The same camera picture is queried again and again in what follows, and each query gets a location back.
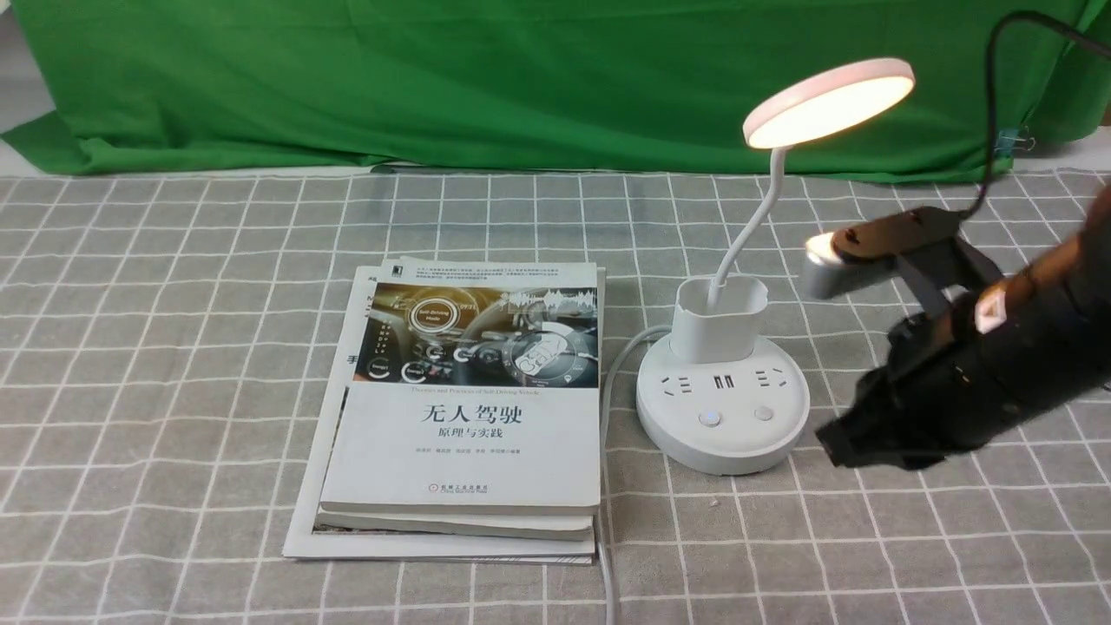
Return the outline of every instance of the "white sticker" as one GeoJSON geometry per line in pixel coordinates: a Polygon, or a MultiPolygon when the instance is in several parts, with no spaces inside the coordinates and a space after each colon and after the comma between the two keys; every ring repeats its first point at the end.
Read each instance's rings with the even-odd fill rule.
{"type": "Polygon", "coordinates": [[[975,302],[975,330],[985,335],[1007,321],[1007,290],[999,285],[988,289],[975,302]]]}

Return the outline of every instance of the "table surface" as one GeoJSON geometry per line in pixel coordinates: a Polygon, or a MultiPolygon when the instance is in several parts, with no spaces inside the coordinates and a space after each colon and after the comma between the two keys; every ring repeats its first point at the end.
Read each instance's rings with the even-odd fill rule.
{"type": "MultiPolygon", "coordinates": [[[[1001,180],[965,234],[1008,271],[1109,173],[1001,180]]],[[[597,567],[293,563],[280,548],[350,280],[384,253],[591,260],[611,360],[668,323],[759,202],[755,177],[0,178],[0,623],[601,623],[597,567]]],[[[800,303],[803,240],[972,187],[791,178],[739,259],[812,420],[907,314],[890,283],[800,303]]],[[[1111,623],[1111,395],[923,474],[833,471],[811,434],[730,480],[653,448],[627,365],[607,531],[624,621],[1111,623]]]]}

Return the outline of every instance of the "black cable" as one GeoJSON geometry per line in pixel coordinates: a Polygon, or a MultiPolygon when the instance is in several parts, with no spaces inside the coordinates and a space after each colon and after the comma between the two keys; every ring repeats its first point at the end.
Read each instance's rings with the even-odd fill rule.
{"type": "Polygon", "coordinates": [[[995,139],[999,133],[995,112],[995,48],[999,41],[999,34],[1004,28],[1007,28],[1008,24],[1017,21],[1028,21],[1043,26],[1062,37],[1070,39],[1090,52],[1094,52],[1105,59],[1111,59],[1111,47],[1087,37],[1084,33],[1072,28],[1071,26],[1058,19],[1051,18],[1045,13],[1039,13],[1038,11],[1014,11],[1013,13],[1008,13],[1003,17],[1003,19],[995,22],[995,26],[991,29],[991,36],[988,38],[988,50],[984,53],[983,59],[983,87],[984,94],[988,100],[988,141],[984,145],[988,152],[987,162],[983,168],[983,181],[980,182],[980,192],[977,193],[975,200],[972,201],[972,205],[961,211],[962,219],[968,219],[979,212],[980,209],[983,208],[984,200],[988,196],[988,187],[991,184],[991,169],[992,164],[995,162],[995,139]]]}

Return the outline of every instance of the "publisher logo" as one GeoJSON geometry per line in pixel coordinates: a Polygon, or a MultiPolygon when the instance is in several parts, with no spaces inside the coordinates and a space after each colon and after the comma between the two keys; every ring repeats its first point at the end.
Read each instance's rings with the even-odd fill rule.
{"type": "Polygon", "coordinates": [[[486,484],[429,484],[428,492],[440,495],[486,495],[490,488],[486,484]]]}

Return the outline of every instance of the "lamp base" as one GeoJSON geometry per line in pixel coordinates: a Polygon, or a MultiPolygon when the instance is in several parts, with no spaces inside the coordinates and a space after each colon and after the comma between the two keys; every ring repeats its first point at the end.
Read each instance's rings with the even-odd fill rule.
{"type": "Polygon", "coordinates": [[[712,475],[758,473],[783,461],[810,413],[794,361],[758,337],[742,361],[690,363],[675,356],[672,336],[648,351],[637,377],[637,415],[652,443],[712,475]]]}

